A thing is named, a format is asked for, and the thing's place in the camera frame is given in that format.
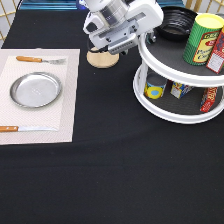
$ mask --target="green can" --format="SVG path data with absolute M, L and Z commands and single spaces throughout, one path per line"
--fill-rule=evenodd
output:
M 183 59 L 191 65 L 206 64 L 223 26 L 224 19 L 220 16 L 210 13 L 198 15 L 188 38 Z

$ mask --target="rotating shelf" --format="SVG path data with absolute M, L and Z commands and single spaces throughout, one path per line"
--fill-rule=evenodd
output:
M 224 86 L 224 69 L 216 74 L 205 65 L 194 66 L 182 58 L 187 40 L 169 41 L 156 33 L 156 43 L 148 44 L 146 34 L 140 36 L 139 52 L 155 72 L 172 81 L 196 87 Z
M 218 88 L 216 102 L 208 113 L 200 112 L 204 88 L 194 88 L 182 99 L 177 99 L 170 93 L 172 83 L 168 83 L 162 98 L 156 100 L 146 98 L 141 81 L 141 74 L 145 73 L 144 67 L 146 66 L 143 62 L 143 65 L 136 72 L 133 88 L 138 101 L 154 115 L 175 123 L 196 124 L 216 117 L 224 109 L 224 91 L 222 87 Z

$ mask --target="cardboard box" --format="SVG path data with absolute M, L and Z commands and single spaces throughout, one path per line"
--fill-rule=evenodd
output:
M 192 86 L 173 82 L 171 94 L 174 95 L 176 98 L 180 99 L 181 97 L 186 95 L 189 91 L 191 91 L 193 88 L 194 87 L 192 87 Z
M 212 50 L 207 68 L 211 69 L 215 73 L 219 73 L 224 65 L 224 28 L 221 30 L 215 46 Z
M 215 103 L 215 97 L 217 93 L 217 87 L 205 89 L 204 95 L 202 97 L 201 109 L 202 112 L 208 112 L 212 105 Z

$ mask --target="can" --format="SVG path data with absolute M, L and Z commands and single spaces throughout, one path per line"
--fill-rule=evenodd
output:
M 198 15 L 185 47 L 183 59 L 191 65 L 204 65 L 223 26 L 224 19 L 220 16 L 210 13 Z
M 146 78 L 144 95 L 150 99 L 161 98 L 164 94 L 166 84 L 166 78 L 156 72 L 149 72 Z

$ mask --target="orange handle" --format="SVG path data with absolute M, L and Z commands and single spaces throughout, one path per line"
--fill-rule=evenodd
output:
M 23 56 L 18 56 L 16 57 L 18 61 L 28 61 L 28 62 L 42 62 L 41 58 L 32 58 L 32 57 L 23 57 Z
M 17 132 L 18 126 L 0 126 L 0 132 Z

